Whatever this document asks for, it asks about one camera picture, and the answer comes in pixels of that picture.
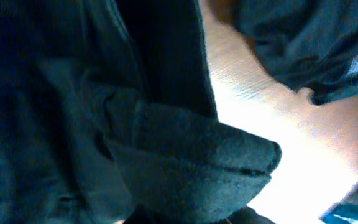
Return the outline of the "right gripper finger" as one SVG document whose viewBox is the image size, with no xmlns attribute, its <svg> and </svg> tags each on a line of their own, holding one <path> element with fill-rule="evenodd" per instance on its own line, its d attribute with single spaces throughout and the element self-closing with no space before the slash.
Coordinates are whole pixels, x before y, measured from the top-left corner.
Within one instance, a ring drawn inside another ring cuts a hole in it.
<svg viewBox="0 0 358 224">
<path fill-rule="evenodd" d="M 320 220 L 325 224 L 358 224 L 358 186 L 342 202 L 336 203 Z"/>
</svg>

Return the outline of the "black jeans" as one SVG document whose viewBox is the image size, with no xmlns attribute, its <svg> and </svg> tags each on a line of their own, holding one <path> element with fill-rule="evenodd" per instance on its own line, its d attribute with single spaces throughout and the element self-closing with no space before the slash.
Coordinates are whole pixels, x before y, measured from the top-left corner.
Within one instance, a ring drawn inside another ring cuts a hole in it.
<svg viewBox="0 0 358 224">
<path fill-rule="evenodd" d="M 198 1 L 0 1 L 0 223 L 267 223 L 281 156 L 219 122 Z"/>
</svg>

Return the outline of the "dark navy crumpled garment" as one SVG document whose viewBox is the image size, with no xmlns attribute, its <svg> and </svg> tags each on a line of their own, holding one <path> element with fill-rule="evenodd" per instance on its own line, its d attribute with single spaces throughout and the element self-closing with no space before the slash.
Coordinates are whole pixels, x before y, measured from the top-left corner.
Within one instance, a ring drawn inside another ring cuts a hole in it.
<svg viewBox="0 0 358 224">
<path fill-rule="evenodd" d="M 314 105 L 358 95 L 358 0 L 241 0 L 232 16 L 268 74 Z"/>
</svg>

